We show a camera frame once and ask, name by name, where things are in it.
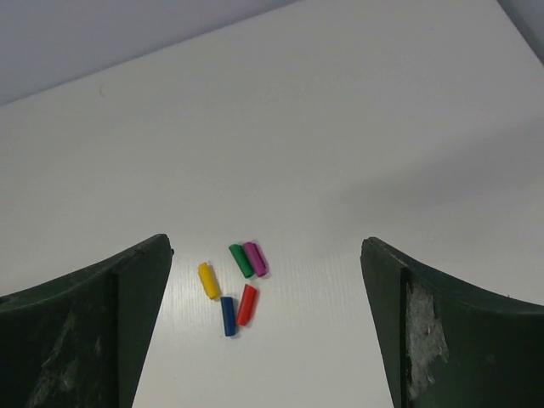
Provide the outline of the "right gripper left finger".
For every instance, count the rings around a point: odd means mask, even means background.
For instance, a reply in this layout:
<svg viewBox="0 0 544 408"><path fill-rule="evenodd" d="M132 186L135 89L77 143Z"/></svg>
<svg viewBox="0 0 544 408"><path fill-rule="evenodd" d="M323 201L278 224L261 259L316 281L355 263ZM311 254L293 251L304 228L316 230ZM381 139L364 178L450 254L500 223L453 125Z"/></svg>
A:
<svg viewBox="0 0 544 408"><path fill-rule="evenodd" d="M3 407L133 405L173 261L159 234L1 298Z"/></svg>

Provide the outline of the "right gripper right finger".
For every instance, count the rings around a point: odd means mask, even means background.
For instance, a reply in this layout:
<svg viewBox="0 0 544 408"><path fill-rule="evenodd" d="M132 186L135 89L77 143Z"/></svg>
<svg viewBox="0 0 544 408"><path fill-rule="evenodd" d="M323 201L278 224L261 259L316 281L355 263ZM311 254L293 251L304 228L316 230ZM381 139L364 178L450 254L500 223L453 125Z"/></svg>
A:
<svg viewBox="0 0 544 408"><path fill-rule="evenodd" d="M541 407L543 307L487 291L388 243L360 265L395 407Z"/></svg>

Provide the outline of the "green pen cap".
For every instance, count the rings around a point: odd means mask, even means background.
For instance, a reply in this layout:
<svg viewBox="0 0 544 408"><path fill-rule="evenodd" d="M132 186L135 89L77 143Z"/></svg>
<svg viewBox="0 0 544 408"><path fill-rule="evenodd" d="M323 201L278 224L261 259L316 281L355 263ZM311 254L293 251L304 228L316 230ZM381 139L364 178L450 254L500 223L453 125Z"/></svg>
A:
<svg viewBox="0 0 544 408"><path fill-rule="evenodd" d="M232 244L229 246L229 251L235 260L236 264L238 265L242 275L246 279L250 279L255 275L254 269L247 258L247 255L243 249L243 246L241 244Z"/></svg>

